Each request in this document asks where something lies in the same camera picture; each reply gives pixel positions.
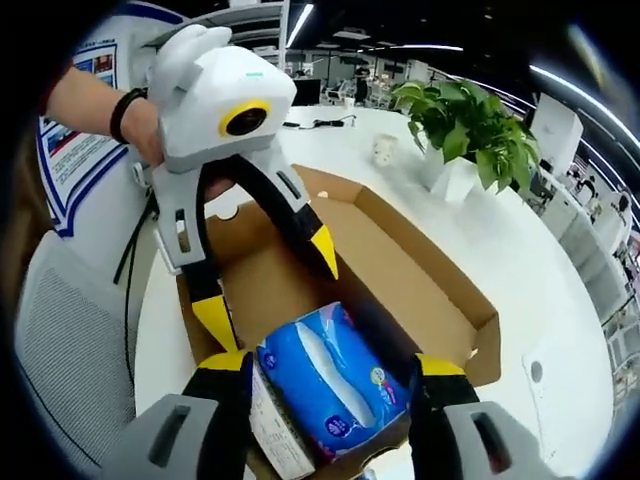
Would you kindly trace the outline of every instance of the blue tissue package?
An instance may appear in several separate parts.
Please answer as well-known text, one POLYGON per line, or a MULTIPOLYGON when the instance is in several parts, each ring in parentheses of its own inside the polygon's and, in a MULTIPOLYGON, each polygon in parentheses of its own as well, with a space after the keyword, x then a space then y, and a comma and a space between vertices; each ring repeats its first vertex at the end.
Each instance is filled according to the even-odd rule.
POLYGON ((340 303, 283 325, 257 348, 265 374, 328 459, 366 442, 407 409, 340 303))

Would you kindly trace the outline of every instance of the potted plant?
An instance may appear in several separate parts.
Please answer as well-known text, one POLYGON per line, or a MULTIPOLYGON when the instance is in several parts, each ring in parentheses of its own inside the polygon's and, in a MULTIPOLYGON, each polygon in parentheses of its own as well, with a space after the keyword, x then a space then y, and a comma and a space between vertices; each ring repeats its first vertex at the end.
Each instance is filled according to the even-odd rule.
POLYGON ((391 93, 395 108, 408 112, 409 130, 423 152, 427 146, 421 138, 426 136, 441 151, 444 165, 460 157, 474 163, 485 190, 496 183, 501 192, 512 182, 529 188, 530 169, 539 162, 535 138, 496 95, 467 80, 435 86, 412 80, 391 93))

